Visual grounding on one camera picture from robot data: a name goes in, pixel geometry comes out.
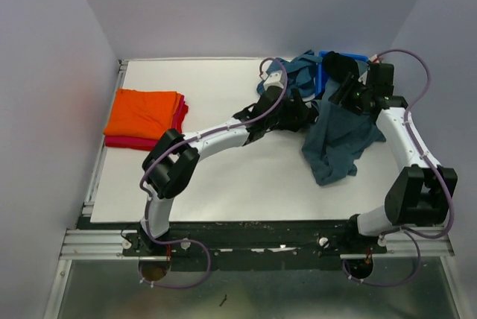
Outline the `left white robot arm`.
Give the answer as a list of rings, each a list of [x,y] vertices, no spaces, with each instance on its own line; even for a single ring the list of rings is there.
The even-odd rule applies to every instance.
[[[196,133],[167,130],[142,163],[139,187],[148,199],[141,220],[139,246],[150,256],[165,245],[169,217],[176,196],[189,185],[198,163],[231,148],[240,148],[274,130],[297,132],[316,122],[318,111],[305,102],[299,91],[290,95],[279,86],[265,90],[256,103],[245,107],[216,128]]]

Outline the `orange t shirt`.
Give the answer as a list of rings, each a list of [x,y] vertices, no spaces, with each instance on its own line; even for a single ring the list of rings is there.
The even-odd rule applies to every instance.
[[[176,112],[183,101],[183,95],[175,91],[119,89],[104,135],[159,139],[174,127]]]

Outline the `black t shirt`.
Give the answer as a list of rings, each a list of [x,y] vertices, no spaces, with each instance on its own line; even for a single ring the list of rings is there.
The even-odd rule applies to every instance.
[[[329,78],[338,84],[342,84],[349,75],[359,78],[368,69],[367,61],[355,60],[334,51],[323,56],[321,65]]]

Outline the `pink t shirt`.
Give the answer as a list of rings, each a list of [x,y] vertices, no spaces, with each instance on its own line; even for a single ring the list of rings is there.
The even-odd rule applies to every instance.
[[[188,111],[189,111],[189,107],[186,104],[185,97],[184,97],[183,105],[176,112],[174,127],[171,129],[175,129],[178,131],[182,130],[183,120]],[[111,147],[111,148],[130,148],[134,150],[150,151],[154,148],[155,144],[157,143],[159,139],[143,139],[143,138],[126,137],[126,136],[104,136],[104,144],[107,147]]]

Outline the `grey blue t shirt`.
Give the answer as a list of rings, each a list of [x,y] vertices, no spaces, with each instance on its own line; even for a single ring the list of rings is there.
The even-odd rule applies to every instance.
[[[318,120],[309,128],[302,154],[316,184],[328,186],[357,175],[355,161],[375,142],[385,137],[368,116],[356,115],[329,101],[339,83],[328,80],[322,99],[312,102]]]

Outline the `teal blue t shirt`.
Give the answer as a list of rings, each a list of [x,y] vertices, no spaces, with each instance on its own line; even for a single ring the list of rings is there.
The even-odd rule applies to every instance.
[[[256,92],[261,95],[265,91],[263,74],[269,76],[272,72],[286,71],[287,87],[284,98],[291,97],[291,91],[297,90],[300,97],[310,100],[315,97],[315,78],[318,73],[318,66],[322,62],[322,57],[315,54],[313,50],[308,50],[292,60],[272,57],[265,58],[259,64],[260,82],[256,86]]]

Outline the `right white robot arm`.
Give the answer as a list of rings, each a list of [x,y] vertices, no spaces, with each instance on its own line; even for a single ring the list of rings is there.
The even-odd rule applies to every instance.
[[[370,236],[385,236],[398,230],[414,233],[417,226],[443,224],[446,235],[455,219],[452,196],[458,182],[453,168],[443,167],[420,137],[411,116],[411,106],[393,94],[394,68],[389,63],[371,63],[367,80],[347,71],[329,101],[356,115],[366,115],[391,147],[399,175],[384,203],[356,216],[356,226],[343,234],[344,247],[360,253]]]

